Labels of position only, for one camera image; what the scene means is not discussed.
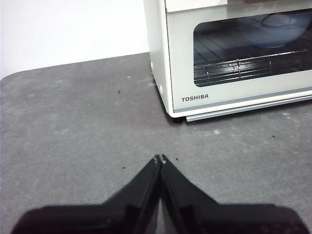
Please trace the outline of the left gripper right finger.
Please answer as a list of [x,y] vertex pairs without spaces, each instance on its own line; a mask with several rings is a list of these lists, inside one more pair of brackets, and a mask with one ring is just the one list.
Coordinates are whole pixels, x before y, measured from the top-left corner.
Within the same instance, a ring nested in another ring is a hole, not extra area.
[[307,227],[288,207],[220,204],[190,182],[165,156],[160,178],[166,230],[175,234],[305,234]]

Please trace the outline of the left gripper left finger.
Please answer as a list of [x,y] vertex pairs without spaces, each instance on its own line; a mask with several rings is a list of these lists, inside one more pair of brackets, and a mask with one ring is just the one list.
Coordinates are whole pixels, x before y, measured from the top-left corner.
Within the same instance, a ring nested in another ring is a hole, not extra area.
[[27,211],[14,234],[153,234],[160,199],[160,157],[152,158],[102,204],[45,206]]

